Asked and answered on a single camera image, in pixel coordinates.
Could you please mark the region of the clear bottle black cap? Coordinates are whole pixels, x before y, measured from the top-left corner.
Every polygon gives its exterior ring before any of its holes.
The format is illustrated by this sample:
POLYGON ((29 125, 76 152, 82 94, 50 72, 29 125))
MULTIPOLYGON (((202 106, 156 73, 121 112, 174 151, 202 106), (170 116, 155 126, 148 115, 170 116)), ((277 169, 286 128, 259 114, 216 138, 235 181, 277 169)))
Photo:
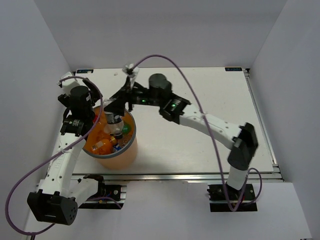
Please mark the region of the clear bottle black cap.
POLYGON ((117 140, 123 137, 124 121, 121 115, 111 112, 104 113, 106 118, 106 125, 104 132, 112 135, 117 140))

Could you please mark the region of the green plastic bottle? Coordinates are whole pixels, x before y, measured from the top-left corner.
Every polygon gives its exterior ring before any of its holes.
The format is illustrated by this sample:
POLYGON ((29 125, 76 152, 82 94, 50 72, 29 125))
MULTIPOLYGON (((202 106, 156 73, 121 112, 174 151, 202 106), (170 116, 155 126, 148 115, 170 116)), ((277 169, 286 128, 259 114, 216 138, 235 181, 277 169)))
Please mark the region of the green plastic bottle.
POLYGON ((127 135, 127 134, 129 134, 131 132, 131 130, 132 130, 131 125, 125 122, 124 125, 123 125, 123 128, 122 128, 122 133, 124 135, 127 135))

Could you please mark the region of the orange juice bottle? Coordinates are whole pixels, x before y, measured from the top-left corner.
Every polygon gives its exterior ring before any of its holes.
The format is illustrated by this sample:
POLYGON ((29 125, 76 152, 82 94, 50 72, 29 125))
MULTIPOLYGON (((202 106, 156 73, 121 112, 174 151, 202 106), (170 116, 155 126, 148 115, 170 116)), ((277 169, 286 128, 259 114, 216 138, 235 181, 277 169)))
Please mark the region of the orange juice bottle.
POLYGON ((109 155, 113 153, 113 148, 117 143, 118 141, 113 136, 101 139, 91 147, 91 152, 95 155, 109 155))

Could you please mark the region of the clear bottle blue label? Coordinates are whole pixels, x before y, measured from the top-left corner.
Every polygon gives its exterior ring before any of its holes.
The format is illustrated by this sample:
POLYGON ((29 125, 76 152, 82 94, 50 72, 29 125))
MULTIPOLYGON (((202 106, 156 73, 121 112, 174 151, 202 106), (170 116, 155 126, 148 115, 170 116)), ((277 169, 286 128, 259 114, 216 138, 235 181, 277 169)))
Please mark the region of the clear bottle blue label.
POLYGON ((124 148, 132 139, 131 135, 123 135, 121 139, 118 140, 118 145, 124 148))

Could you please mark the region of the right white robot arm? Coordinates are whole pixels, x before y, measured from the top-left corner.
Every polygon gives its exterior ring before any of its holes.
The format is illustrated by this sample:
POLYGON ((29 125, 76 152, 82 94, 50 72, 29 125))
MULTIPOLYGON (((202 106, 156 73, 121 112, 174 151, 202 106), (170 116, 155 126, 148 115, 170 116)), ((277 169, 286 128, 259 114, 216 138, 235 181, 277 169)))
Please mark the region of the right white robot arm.
POLYGON ((243 195, 249 166, 259 146, 252 124, 237 125, 201 113, 189 100, 174 94, 172 83, 161 73, 149 77, 148 87, 127 77, 125 84, 111 98, 104 100, 103 110, 107 115, 123 116, 125 105, 129 106, 129 111, 132 111, 133 105, 158 107, 159 114, 167 121, 213 136, 230 150, 226 195, 233 200, 243 195))

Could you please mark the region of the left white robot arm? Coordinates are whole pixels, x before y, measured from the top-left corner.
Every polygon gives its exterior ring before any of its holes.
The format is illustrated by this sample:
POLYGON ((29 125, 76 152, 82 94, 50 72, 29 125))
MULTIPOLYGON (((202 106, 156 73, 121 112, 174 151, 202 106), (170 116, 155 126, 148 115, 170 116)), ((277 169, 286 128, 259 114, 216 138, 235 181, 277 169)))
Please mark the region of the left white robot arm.
POLYGON ((75 221, 78 208, 90 197, 103 198, 106 187, 92 178, 82 179, 70 187, 79 155, 101 116, 100 112, 94 112, 94 106, 103 98, 88 78, 82 77, 83 84, 74 81, 71 86, 64 84, 67 80, 68 77, 58 82, 64 90, 58 101, 65 106, 66 112, 53 159, 38 190, 29 193, 27 204, 37 221, 69 226, 75 221))

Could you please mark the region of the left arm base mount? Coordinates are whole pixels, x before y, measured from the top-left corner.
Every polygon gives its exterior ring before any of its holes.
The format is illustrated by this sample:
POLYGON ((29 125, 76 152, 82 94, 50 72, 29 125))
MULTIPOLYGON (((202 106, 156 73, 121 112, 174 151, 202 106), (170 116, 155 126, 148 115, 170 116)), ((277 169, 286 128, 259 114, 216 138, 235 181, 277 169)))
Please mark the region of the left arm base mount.
POLYGON ((120 210, 125 201, 124 186, 105 183, 104 177, 98 174, 87 174, 83 180, 95 180, 98 182, 97 192, 90 196, 79 209, 120 210))

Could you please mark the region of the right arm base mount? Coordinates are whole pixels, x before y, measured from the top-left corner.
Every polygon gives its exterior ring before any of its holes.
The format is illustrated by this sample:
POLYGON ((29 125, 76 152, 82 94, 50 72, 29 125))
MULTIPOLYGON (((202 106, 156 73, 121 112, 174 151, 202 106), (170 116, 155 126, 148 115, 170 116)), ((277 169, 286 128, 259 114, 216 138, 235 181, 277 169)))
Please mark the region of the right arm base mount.
MULTIPOLYGON (((228 185, 228 197, 230 204, 233 208, 236 207, 238 199, 241 195, 241 190, 234 190, 228 185)), ((209 206, 212 213, 226 213, 231 212, 227 199, 224 194, 224 189, 222 184, 211 184, 207 188, 207 193, 209 197, 209 206)), ((237 208, 237 212, 257 212, 258 207, 256 202, 252 202, 256 198, 256 194, 252 184, 246 184, 244 194, 242 195, 241 202, 237 208)))

